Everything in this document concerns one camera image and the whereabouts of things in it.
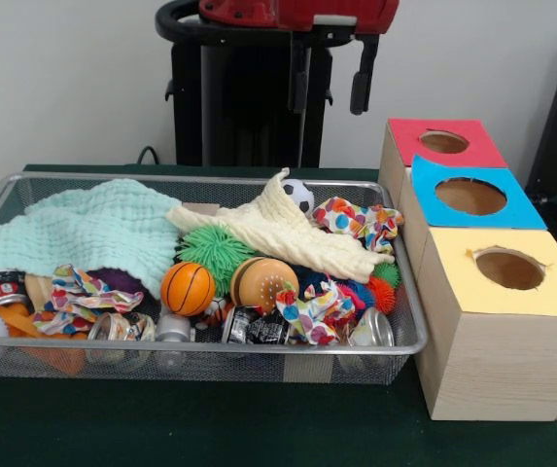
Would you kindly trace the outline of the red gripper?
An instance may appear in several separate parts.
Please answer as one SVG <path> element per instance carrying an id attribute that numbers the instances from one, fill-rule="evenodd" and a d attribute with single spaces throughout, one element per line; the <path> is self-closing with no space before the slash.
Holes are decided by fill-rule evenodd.
<path id="1" fill-rule="evenodd" d="M 309 53 L 305 41 L 330 44 L 356 40 L 363 45 L 360 66 L 355 73 L 350 112 L 368 111 L 374 61 L 379 36 L 390 28 L 399 1 L 277 1 L 276 44 L 291 42 L 290 110 L 305 110 L 308 89 Z"/>

